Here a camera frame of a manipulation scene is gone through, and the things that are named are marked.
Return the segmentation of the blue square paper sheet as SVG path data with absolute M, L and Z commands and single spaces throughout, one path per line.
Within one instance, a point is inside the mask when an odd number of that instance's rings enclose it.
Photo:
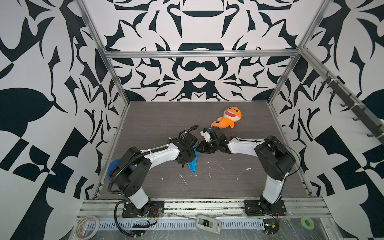
M 194 153 L 195 153 L 195 159 L 192 162 L 187 163 L 193 175 L 195 175 L 195 172 L 196 172 L 197 159 L 198 159 L 198 152 L 196 151 L 196 146 L 194 146 Z

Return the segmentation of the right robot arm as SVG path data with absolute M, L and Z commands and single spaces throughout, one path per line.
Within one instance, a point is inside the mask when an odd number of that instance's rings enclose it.
M 296 164 L 296 159 L 287 149 L 287 145 L 275 136 L 254 140 L 226 137 L 218 127 L 203 129 L 201 136 L 204 140 L 197 147 L 199 153 L 214 154 L 220 151 L 257 157 L 267 174 L 266 185 L 260 199 L 261 206 L 271 208 L 281 200 L 286 178 Z

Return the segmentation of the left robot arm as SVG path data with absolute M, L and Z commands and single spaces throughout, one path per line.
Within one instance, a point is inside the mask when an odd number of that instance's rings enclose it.
M 143 183 L 149 171 L 166 162 L 176 161 L 182 167 L 194 162 L 197 159 L 195 145 L 198 140 L 192 131 L 198 127 L 193 125 L 157 148 L 147 150 L 129 148 L 109 170 L 108 193 L 123 196 L 138 210 L 146 208 L 150 198 L 143 189 Z

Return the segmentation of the orange shark plush toy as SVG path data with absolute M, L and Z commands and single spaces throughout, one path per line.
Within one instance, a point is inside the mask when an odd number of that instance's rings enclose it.
M 224 111 L 223 117 L 218 118 L 211 124 L 211 128 L 217 127 L 219 129 L 225 129 L 228 127 L 234 128 L 235 123 L 241 120 L 242 113 L 237 107 L 229 107 Z

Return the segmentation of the blue round cloth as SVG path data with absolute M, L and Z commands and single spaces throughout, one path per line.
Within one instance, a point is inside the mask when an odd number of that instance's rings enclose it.
M 107 177 L 108 177 L 108 180 L 111 181 L 111 172 L 113 171 L 113 169 L 115 168 L 115 166 L 117 165 L 117 163 L 120 161 L 120 159 L 116 159 L 115 161 L 113 161 L 109 167 L 108 167 L 108 171 L 107 171 Z

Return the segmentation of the small black electronics board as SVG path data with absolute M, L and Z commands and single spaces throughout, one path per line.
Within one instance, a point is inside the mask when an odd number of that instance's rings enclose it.
M 264 233 L 266 235 L 274 236 L 280 229 L 279 223 L 273 219 L 263 219 L 263 223 L 265 228 Z

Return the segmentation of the green tape roll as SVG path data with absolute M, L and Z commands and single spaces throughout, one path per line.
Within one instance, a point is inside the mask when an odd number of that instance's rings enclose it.
M 301 224 L 306 230 L 313 230 L 315 228 L 314 221 L 309 217 L 302 217 Z

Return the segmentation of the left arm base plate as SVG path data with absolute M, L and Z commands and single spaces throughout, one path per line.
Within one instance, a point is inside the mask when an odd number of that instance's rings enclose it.
M 125 203 L 123 208 L 123 218 L 138 218 L 148 217 L 155 218 L 163 214 L 165 207 L 164 201 L 151 201 L 149 200 L 141 209 L 135 207 L 132 203 Z

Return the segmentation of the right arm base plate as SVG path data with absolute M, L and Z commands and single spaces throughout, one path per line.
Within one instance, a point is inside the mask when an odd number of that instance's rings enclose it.
M 245 214 L 249 217 L 263 215 L 285 216 L 287 211 L 282 199 L 274 204 L 270 204 L 266 200 L 244 200 L 244 205 Z

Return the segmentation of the grey switch box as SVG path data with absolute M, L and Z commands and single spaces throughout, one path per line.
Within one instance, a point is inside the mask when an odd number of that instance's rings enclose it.
M 222 223 L 204 215 L 197 215 L 196 228 L 210 233 L 220 234 L 222 230 Z

